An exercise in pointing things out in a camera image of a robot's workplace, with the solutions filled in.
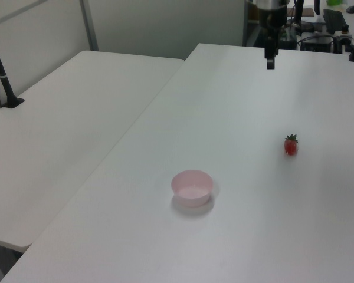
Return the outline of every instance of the red strawberry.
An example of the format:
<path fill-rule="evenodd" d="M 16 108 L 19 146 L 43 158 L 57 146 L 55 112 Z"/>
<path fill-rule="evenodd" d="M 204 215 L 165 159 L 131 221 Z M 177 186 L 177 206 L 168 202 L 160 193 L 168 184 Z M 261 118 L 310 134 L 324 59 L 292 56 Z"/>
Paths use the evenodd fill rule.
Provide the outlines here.
<path fill-rule="evenodd" d="M 295 134 L 285 138 L 284 150 L 288 155 L 295 155 L 297 153 L 297 139 Z"/>

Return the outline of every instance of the black stand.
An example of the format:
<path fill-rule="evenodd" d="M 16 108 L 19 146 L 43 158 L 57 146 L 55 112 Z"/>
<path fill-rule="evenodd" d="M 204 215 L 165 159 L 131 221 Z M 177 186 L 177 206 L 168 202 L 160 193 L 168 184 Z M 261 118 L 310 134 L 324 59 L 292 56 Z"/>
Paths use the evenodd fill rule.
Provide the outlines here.
<path fill-rule="evenodd" d="M 302 34 L 304 32 L 314 32 L 313 24 L 309 22 L 304 22 L 301 20 L 301 16 L 303 15 L 303 6 L 304 0 L 297 0 L 295 4 L 295 17 L 290 22 L 290 24 L 295 27 L 295 31 L 298 34 Z"/>
<path fill-rule="evenodd" d="M 6 92 L 6 97 L 7 97 L 7 102 L 3 105 L 3 107 L 15 108 L 16 106 L 20 105 L 25 101 L 24 99 L 17 98 L 14 95 L 11 84 L 9 83 L 8 77 L 6 76 L 4 66 L 1 63 L 1 59 L 0 59 L 0 80 Z"/>

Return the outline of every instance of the white tabletop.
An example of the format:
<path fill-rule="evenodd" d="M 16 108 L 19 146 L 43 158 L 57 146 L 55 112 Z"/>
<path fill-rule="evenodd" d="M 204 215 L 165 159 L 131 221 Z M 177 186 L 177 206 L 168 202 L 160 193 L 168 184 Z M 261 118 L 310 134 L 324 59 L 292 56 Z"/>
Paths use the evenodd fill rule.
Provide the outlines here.
<path fill-rule="evenodd" d="M 354 63 L 263 52 L 199 45 L 2 283 L 354 283 Z"/>
<path fill-rule="evenodd" d="M 85 51 L 0 109 L 0 245 L 26 250 L 182 63 Z"/>

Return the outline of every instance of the white wall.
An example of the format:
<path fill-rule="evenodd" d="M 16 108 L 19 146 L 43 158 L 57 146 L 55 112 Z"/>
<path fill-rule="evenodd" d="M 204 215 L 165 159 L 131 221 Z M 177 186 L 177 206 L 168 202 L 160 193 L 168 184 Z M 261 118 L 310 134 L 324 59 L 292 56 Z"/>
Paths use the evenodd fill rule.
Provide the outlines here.
<path fill-rule="evenodd" d="M 90 10 L 100 51 L 186 59 L 200 42 L 242 44 L 244 0 L 84 3 Z"/>
<path fill-rule="evenodd" d="M 0 57 L 16 96 L 82 50 L 89 43 L 79 0 L 47 0 L 0 24 Z"/>

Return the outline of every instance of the bowl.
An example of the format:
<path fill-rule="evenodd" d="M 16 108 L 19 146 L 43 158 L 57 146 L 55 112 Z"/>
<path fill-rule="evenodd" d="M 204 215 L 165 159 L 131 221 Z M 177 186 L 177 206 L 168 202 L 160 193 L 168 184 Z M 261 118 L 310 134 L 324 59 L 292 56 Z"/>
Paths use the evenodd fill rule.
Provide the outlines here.
<path fill-rule="evenodd" d="M 171 186 L 180 205 L 195 208 L 207 203 L 213 182 L 210 175 L 203 171 L 186 170 L 173 178 Z"/>

